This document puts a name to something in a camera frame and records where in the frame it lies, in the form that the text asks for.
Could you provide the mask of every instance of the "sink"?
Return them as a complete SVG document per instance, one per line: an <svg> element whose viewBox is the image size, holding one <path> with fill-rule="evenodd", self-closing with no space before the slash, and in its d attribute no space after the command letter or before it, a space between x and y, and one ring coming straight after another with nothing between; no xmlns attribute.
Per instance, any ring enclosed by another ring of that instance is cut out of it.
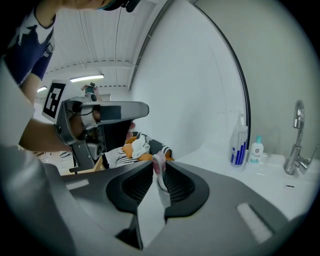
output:
<svg viewBox="0 0 320 256"><path fill-rule="evenodd" d="M229 164L224 152L203 146L176 161L243 182L277 207L288 220L309 210L319 190L320 160L314 160L305 175L299 170L288 175L283 167L286 159L282 155L264 154L262 163L245 162L242 167L235 168Z"/></svg>

